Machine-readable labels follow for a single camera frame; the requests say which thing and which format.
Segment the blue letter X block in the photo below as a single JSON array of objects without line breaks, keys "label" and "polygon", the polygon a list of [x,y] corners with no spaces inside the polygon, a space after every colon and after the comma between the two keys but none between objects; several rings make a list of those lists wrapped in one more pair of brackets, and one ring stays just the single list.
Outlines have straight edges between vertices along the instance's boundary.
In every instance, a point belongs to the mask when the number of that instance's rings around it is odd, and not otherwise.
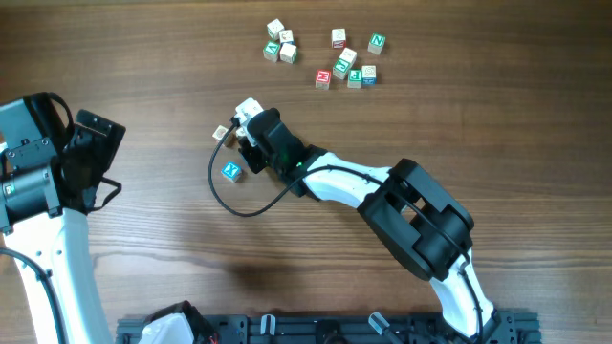
[{"label": "blue letter X block", "polygon": [[233,161],[228,161],[221,169],[221,174],[232,183],[238,183],[243,177],[243,168]]}]

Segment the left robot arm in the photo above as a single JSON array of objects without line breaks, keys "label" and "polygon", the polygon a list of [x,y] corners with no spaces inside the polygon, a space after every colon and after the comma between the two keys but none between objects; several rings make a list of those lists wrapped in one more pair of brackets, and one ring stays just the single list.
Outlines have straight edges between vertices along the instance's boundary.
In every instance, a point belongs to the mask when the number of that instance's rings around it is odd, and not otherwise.
[{"label": "left robot arm", "polygon": [[50,92],[1,106],[1,252],[19,270],[39,343],[112,340],[89,252],[88,214],[125,128]]}]

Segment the shell picture block red side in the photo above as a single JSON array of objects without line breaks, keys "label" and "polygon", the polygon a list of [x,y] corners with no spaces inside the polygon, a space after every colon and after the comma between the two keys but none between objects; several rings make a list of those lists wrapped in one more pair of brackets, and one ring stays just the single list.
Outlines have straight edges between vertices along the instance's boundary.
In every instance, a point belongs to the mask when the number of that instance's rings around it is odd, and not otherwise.
[{"label": "shell picture block red side", "polygon": [[232,130],[230,130],[228,127],[225,127],[223,125],[219,125],[215,129],[215,131],[212,134],[212,137],[217,142],[220,142],[222,140],[222,138],[225,138],[223,140],[223,145],[226,146],[226,147],[231,147],[233,145],[233,142],[235,141],[234,132]]}]

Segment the horse picture block green side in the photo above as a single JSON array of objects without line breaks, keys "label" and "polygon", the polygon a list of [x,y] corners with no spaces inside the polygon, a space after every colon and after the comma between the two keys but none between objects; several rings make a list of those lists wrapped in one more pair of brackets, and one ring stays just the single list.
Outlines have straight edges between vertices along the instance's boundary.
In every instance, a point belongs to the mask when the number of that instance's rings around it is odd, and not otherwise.
[{"label": "horse picture block green side", "polygon": [[245,131],[245,129],[243,127],[239,127],[236,129],[236,137],[237,138],[244,138],[247,135],[247,132]]}]

